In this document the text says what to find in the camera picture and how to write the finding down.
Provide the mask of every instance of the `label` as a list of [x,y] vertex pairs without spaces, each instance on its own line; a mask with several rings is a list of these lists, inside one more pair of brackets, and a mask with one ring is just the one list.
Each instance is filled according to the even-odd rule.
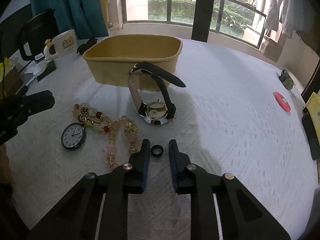
[[40,54],[38,54],[37,56],[35,56],[35,61],[37,61],[38,59],[44,57],[43,53],[41,52]]

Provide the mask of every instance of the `silver watch case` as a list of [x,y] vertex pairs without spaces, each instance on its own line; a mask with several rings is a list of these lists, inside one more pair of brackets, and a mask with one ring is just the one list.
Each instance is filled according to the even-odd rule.
[[155,102],[151,102],[145,106],[146,115],[143,119],[152,125],[161,125],[167,123],[171,119],[166,119],[168,115],[168,109],[165,103],[161,102],[160,99]]

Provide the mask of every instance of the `pocket watch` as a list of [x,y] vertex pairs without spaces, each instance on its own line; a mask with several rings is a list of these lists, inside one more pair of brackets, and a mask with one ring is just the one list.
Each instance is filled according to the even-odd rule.
[[83,124],[74,122],[69,124],[61,135],[61,144],[67,150],[76,150],[84,143],[85,129]]

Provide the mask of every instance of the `black cat figurine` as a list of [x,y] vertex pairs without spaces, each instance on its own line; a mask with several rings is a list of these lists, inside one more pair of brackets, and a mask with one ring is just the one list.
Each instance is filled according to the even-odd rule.
[[80,53],[80,55],[83,55],[88,49],[90,49],[93,45],[97,44],[96,38],[91,37],[87,43],[82,44],[78,47],[77,53]]

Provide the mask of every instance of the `green figurine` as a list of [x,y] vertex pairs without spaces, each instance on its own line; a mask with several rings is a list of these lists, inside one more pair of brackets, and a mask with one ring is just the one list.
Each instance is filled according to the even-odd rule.
[[291,90],[293,88],[293,85],[294,85],[293,80],[285,69],[281,72],[281,75],[279,76],[279,80],[287,90]]

